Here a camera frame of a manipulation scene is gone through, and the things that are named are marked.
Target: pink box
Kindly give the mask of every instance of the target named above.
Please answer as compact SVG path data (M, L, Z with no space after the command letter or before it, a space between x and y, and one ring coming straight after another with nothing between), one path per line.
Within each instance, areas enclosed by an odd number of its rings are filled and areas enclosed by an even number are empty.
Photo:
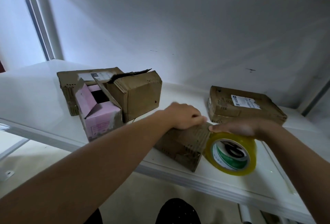
M120 126L122 109L103 84L87 86L80 79L74 88L79 116L89 141L92 141Z

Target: person's left arm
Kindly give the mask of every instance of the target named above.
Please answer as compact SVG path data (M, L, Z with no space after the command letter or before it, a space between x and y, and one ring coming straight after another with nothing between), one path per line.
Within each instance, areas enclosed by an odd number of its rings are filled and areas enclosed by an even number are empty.
M81 224L171 128L206 121L193 106L167 109L81 147L0 199L0 223Z

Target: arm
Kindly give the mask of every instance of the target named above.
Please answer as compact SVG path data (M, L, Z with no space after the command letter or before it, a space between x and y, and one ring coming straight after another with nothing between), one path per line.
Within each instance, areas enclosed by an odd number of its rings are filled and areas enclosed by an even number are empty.
M193 106L167 109L71 153L0 199L0 223L83 223L171 128L206 121Z
M330 223L330 163L278 124L240 119L210 127L213 132L253 136L271 148L318 224Z

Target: packing tape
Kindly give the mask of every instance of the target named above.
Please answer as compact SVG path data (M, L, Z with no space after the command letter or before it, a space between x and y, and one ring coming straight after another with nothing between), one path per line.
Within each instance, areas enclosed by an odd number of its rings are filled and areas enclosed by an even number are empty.
M257 148L251 137L212 133L204 150L206 159L218 170L234 176L251 173L257 163Z

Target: closed cardboard box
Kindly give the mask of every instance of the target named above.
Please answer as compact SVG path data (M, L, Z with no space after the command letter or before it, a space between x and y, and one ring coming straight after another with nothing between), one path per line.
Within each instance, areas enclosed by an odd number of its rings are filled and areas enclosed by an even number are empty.
M104 85L87 86L81 78L74 87L79 116L89 141L123 125L122 109Z
M211 123L186 130L171 129L155 144L155 148L195 172L210 136Z
M236 117L261 117L280 125L287 120L287 115L264 94L216 86L210 89L208 115L215 123L227 123Z
M60 88L64 94L70 115L79 115L73 88L80 78L85 80L87 85L94 85L96 82L93 77L98 77L99 80L109 80L112 75L119 73L122 73L122 71L117 67L57 72Z
M123 121L139 117L159 106L162 80L156 71L114 74L106 84L107 90L121 105Z

